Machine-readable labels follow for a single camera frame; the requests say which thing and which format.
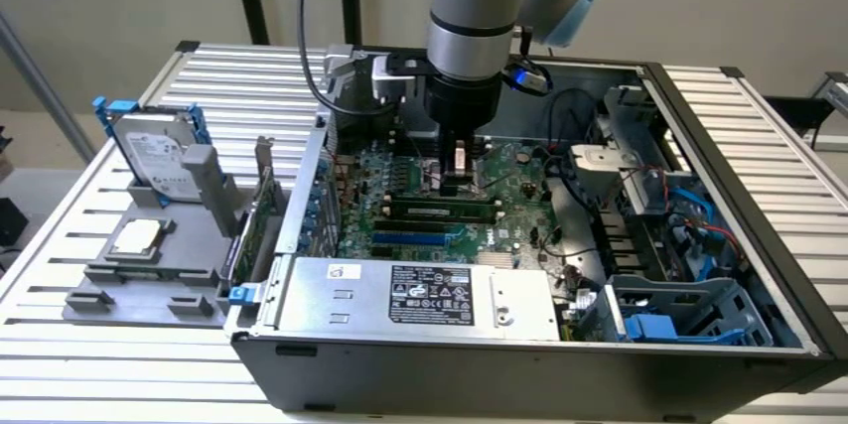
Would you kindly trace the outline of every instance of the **motherboard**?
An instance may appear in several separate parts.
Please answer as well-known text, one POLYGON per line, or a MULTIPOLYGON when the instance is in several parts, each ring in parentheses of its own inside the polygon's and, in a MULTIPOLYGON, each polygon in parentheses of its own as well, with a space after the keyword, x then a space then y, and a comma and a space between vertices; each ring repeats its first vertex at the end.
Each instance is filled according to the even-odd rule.
POLYGON ((454 198, 438 195, 438 161, 419 151, 414 143, 373 142, 354 156, 337 157, 337 257, 551 270, 557 259, 538 248, 551 235, 547 250, 559 251, 541 146, 487 141, 474 180, 454 198))

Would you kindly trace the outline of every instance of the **white wall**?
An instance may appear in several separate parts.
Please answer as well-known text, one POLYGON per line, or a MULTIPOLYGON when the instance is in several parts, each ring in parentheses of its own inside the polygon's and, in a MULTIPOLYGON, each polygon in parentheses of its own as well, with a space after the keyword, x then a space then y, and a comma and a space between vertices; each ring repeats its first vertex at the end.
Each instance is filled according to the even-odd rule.
MULTIPOLYGON (((361 0, 367 44, 422 46, 429 0, 361 0)), ((274 43, 294 44, 295 0, 263 0, 274 43)), ((803 94, 848 70, 843 0, 597 0, 571 56, 741 68, 769 94, 803 94)), ((135 96, 181 39, 249 41, 238 0, 0 0, 75 111, 135 96)), ((341 41, 339 1, 309 0, 307 42, 341 41)), ((0 55, 0 108, 41 106, 0 55)))

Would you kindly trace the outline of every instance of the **blue ram slot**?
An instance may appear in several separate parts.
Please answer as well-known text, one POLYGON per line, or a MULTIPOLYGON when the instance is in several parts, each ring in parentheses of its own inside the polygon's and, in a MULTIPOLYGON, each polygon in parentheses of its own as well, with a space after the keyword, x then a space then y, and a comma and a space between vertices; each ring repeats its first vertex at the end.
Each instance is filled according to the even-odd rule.
POLYGON ((374 233, 373 243, 393 243, 397 245, 447 245, 447 235, 443 233, 374 233))

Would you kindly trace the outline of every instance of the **power supply label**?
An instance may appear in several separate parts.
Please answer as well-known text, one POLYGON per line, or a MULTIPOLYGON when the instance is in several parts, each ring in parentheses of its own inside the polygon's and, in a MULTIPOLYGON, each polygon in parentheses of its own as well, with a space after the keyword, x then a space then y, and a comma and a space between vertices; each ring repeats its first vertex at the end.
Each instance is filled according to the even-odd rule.
POLYGON ((474 326, 467 268, 391 266, 387 318, 394 323, 474 326))

